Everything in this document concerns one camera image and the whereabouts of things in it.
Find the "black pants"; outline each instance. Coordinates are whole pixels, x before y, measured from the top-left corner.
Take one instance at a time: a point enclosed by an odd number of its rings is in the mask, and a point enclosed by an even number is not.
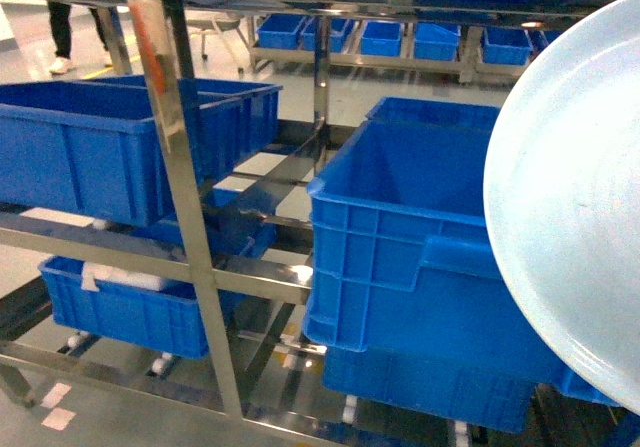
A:
[[[47,2],[49,7],[49,24],[51,25],[51,35],[53,41],[56,44],[56,57],[64,57],[65,59],[71,58],[71,24],[69,23],[69,14],[71,13],[71,6],[67,4],[60,4],[58,2]],[[96,30],[98,31],[98,37],[102,42],[104,50],[107,49],[107,43],[104,40],[104,32],[100,25],[100,19],[98,19],[98,11],[96,9],[89,9],[93,20],[96,22]]]

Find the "storage rack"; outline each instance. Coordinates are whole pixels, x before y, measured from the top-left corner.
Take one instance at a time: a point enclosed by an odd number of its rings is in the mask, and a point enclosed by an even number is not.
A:
[[[515,82],[529,65],[529,62],[524,66],[483,63],[481,59],[482,56],[480,55],[482,30],[478,27],[465,29],[466,35],[460,41],[462,49],[460,51],[459,59],[454,61],[416,59],[413,57],[415,28],[416,24],[414,22],[410,22],[408,24],[407,30],[403,35],[399,57],[363,55],[360,53],[360,41],[364,31],[364,24],[361,23],[355,27],[353,32],[349,35],[344,51],[337,54],[331,54],[331,65],[450,74],[457,75],[460,83]],[[260,47],[259,43],[255,40],[253,18],[249,19],[249,38],[251,39],[249,56],[254,70],[256,69],[259,60],[299,62],[304,64],[312,64],[314,61],[314,53],[311,51],[302,49],[268,49]]]
[[[105,24],[108,47],[118,74],[131,73],[131,63],[117,13],[113,6],[125,0],[62,0],[99,7]],[[69,379],[124,396],[144,397],[187,411],[201,411],[247,429],[283,439],[318,445],[411,445],[415,441],[428,445],[599,445],[613,430],[621,412],[603,406],[584,405],[546,388],[538,389],[532,418],[522,436],[513,438],[483,429],[473,429],[461,422],[445,422],[422,414],[403,411],[375,403],[365,403],[353,425],[340,422],[344,396],[334,395],[335,411],[327,414],[295,413],[296,394],[301,376],[291,372],[277,399],[278,407],[254,403],[251,393],[262,381],[275,346],[298,352],[298,358],[318,356],[322,348],[303,337],[287,341],[281,333],[296,305],[304,305],[310,292],[310,279],[300,277],[295,266],[264,260],[208,253],[205,227],[200,206],[191,154],[186,135],[178,80],[193,77],[190,47],[184,20],[184,7],[212,10],[242,10],[251,13],[293,12],[319,16],[314,59],[314,122],[281,121],[278,142],[294,146],[294,152],[264,177],[258,178],[238,199],[222,209],[230,218],[248,215],[247,208],[255,196],[267,195],[277,205],[295,186],[304,185],[302,178],[311,169],[322,167],[327,151],[339,147],[351,129],[328,122],[329,29],[331,15],[356,19],[392,18],[416,21],[428,14],[433,21],[451,21],[453,15],[468,19],[469,13],[484,13],[480,23],[469,28],[461,59],[461,81],[477,72],[477,49],[481,25],[518,27],[524,21],[543,22],[545,28],[563,29],[601,6],[600,2],[571,5],[463,5],[424,0],[126,0],[134,20],[140,45],[149,96],[154,108],[162,153],[167,167],[172,195],[182,236],[184,251],[175,247],[122,235],[120,226],[111,231],[73,227],[51,221],[18,215],[26,210],[15,205],[0,205],[0,243],[56,253],[85,261],[113,265],[167,278],[192,282],[196,288],[217,386],[200,389],[176,384],[167,378],[169,370],[159,375],[149,371],[128,374],[116,368],[85,361],[81,355],[97,339],[82,336],[73,348],[45,351],[16,342],[51,313],[46,287],[41,279],[31,281],[7,297],[0,299],[0,387],[16,403],[32,405],[33,391],[21,369],[56,378]],[[164,82],[159,84],[156,75]],[[312,258],[312,232],[307,223],[278,216],[264,215],[259,220],[276,224],[277,248],[302,252]],[[226,330],[218,288],[246,293],[265,299],[263,311],[268,314],[268,327],[251,330],[247,324]],[[240,359],[247,343],[249,354]],[[624,435],[638,432],[637,418],[625,417],[608,445]]]

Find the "white tiled floor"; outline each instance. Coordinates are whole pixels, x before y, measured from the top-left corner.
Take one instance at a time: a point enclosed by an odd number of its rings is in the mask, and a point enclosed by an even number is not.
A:
[[[0,82],[26,82],[50,78],[46,67],[53,60],[46,13],[36,7],[6,9],[12,23],[20,50],[0,53]],[[101,47],[94,32],[93,20],[89,15],[75,16],[73,57],[77,69],[65,78],[82,78],[103,69]],[[130,42],[130,55],[136,56],[131,26],[124,21],[124,30]],[[229,36],[238,55],[245,64],[247,74],[244,80],[266,81],[282,84],[280,96],[280,118],[307,120],[313,118],[313,71],[311,66],[285,65],[275,70],[272,65],[259,73],[252,73],[248,64],[248,53],[234,33]],[[199,55],[199,38],[192,39],[196,74],[201,77],[238,79],[236,66],[220,42],[208,39],[209,60],[204,62]],[[141,71],[139,61],[134,62],[136,72]],[[501,105],[506,98],[506,89],[460,87],[447,83],[436,75],[407,72],[378,73],[373,70],[340,68],[332,71],[330,83],[330,122],[339,125],[357,126],[364,120],[365,113],[382,96],[394,95],[425,99],[449,100],[457,102]],[[243,169],[265,173],[275,163],[278,156],[261,155],[243,166]],[[249,181],[225,182],[226,186],[246,187]],[[304,189],[296,188],[279,208],[281,215],[306,218],[310,209],[309,199]],[[85,225],[90,219],[52,213],[34,209],[25,214],[48,218],[61,222]],[[299,257],[290,254],[271,253],[270,259],[300,262]],[[37,276],[37,264],[46,254],[0,246],[0,296],[12,291]],[[59,348],[72,331],[53,324],[47,319],[38,328],[27,334],[22,341],[43,348]],[[148,366],[151,353],[118,342],[99,342],[86,358],[128,369]],[[211,376],[210,368],[204,364],[201,374]],[[42,382],[38,376],[30,379]],[[95,391],[80,385],[73,385],[71,392],[63,399],[61,407],[76,412],[77,415],[62,431],[41,425],[48,411],[36,407],[30,411],[9,403],[0,392],[0,446],[111,446],[111,445],[283,445],[287,443],[257,436],[255,433],[230,428],[227,424],[211,422],[199,414],[187,415],[178,410],[163,409],[158,405],[139,400],[129,400],[112,394]]]

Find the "shelf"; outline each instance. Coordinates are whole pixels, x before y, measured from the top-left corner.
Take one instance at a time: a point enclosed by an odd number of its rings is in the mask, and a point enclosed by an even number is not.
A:
[[[462,422],[366,401],[358,402],[353,425],[342,423],[345,396],[324,389],[319,371],[310,368],[321,364],[323,348],[308,343],[302,335],[293,340],[282,336],[296,306],[301,308],[306,303],[311,279],[299,276],[297,266],[209,254],[200,202],[202,192],[198,191],[192,167],[186,134],[188,120],[183,112],[183,105],[194,99],[184,98],[188,94],[178,89],[178,79],[193,77],[185,6],[216,11],[239,10],[250,14],[291,12],[320,16],[318,23],[321,28],[316,34],[315,53],[259,48],[255,43],[254,29],[250,29],[252,63],[258,58],[314,63],[314,122],[281,122],[277,140],[280,145],[271,146],[271,149],[291,152],[290,155],[267,175],[255,178],[256,182],[234,201],[216,211],[231,226],[225,234],[242,240],[246,240],[245,229],[249,227],[253,230],[260,222],[275,224],[278,233],[276,246],[305,254],[305,265],[308,265],[313,256],[313,233],[308,224],[273,216],[271,212],[294,187],[302,185],[302,179],[309,171],[323,167],[327,150],[344,143],[352,132],[352,129],[327,123],[330,63],[445,72],[460,75],[461,82],[483,77],[513,81],[524,67],[489,66],[479,60],[480,26],[519,28],[522,22],[536,20],[543,22],[544,28],[561,30],[608,0],[544,0],[538,5],[442,0],[59,1],[99,7],[100,19],[106,26],[109,50],[121,74],[131,73],[130,63],[124,58],[126,48],[117,15],[108,7],[125,2],[130,6],[185,248],[117,232],[22,217],[19,215],[22,207],[5,204],[0,205],[0,243],[193,283],[212,352],[211,356],[198,362],[213,365],[216,381],[206,378],[203,385],[179,382],[181,367],[188,368],[190,362],[184,360],[174,361],[169,368],[155,374],[151,368],[129,373],[113,366],[88,362],[82,359],[82,354],[96,342],[108,342],[91,335],[79,336],[79,344],[73,348],[63,346],[52,351],[16,342],[50,314],[50,300],[42,281],[36,280],[0,299],[0,388],[13,401],[27,406],[34,402],[31,386],[19,370],[24,369],[125,397],[147,399],[167,408],[201,412],[220,421],[234,422],[247,429],[314,446],[420,444],[468,447],[475,432],[476,443],[489,445],[595,447],[593,439],[601,440],[611,432],[614,417],[610,409],[567,402],[545,389],[539,391],[527,430],[521,436],[486,432]],[[358,54],[357,33],[352,36],[344,53],[329,56],[329,15],[400,21],[428,19],[470,27],[460,50],[460,60],[455,62],[411,58],[410,35],[405,38],[400,58]],[[255,301],[256,312],[266,316],[266,327],[260,329],[250,321],[243,323],[236,319],[235,325],[225,328],[218,288],[259,297]],[[286,367],[272,355],[276,348],[290,356]],[[271,393],[271,399],[263,401],[258,395],[260,391]],[[326,404],[320,405],[316,399],[324,399]],[[598,435],[589,431],[579,442],[574,442],[576,436],[573,433],[566,437],[558,434],[562,429],[586,432],[589,424],[581,424],[583,417],[597,419]]]
[[[467,46],[467,37],[460,39],[459,57],[455,61],[443,62],[436,60],[413,58],[414,24],[409,24],[406,34],[402,39],[402,47],[399,57],[385,57],[378,55],[362,55],[360,51],[360,41],[364,30],[363,23],[354,27],[345,42],[345,47],[341,53],[331,54],[331,65],[363,68],[382,68],[410,70],[418,72],[435,72],[441,74],[461,75],[467,74],[466,82],[482,81],[493,83],[514,82],[526,70],[527,65],[498,65],[485,64],[482,62],[479,40]],[[464,50],[471,49],[474,52],[474,61],[468,59],[463,62]],[[258,60],[270,60],[274,62],[297,62],[303,64],[313,64],[314,53],[298,48],[297,50],[267,49],[254,42],[249,49],[249,55],[253,63]]]

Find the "white sneaker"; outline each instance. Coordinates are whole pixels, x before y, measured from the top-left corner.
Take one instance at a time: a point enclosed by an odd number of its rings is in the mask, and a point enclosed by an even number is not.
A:
[[[64,75],[74,68],[71,59],[65,59],[64,57],[56,57],[56,60],[49,67],[49,72],[53,75]]]

